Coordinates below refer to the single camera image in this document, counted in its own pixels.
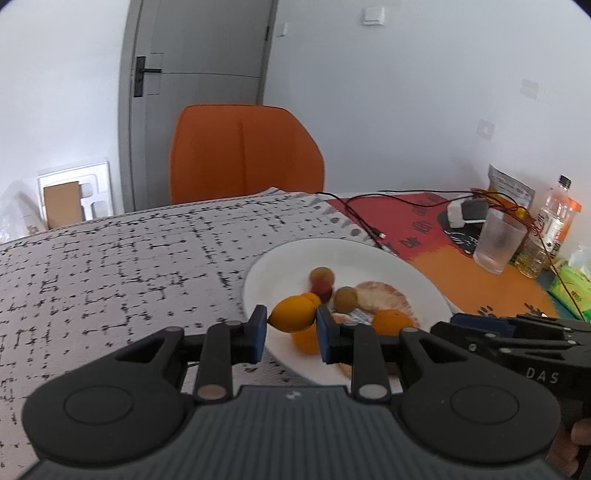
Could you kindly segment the person's right hand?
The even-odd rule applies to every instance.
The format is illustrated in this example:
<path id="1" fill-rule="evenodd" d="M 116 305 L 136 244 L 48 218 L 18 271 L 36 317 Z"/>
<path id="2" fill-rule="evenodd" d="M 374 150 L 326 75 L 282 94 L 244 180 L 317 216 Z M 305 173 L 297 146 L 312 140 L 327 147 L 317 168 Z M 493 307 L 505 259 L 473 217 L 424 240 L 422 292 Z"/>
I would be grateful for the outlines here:
<path id="1" fill-rule="evenodd" d="M 572 477 L 579 469 L 578 455 L 583 447 L 590 446 L 590 416 L 573 422 L 573 413 L 579 412 L 580 401 L 558 398 L 561 407 L 561 424 L 546 456 L 546 460 L 566 477 Z"/>

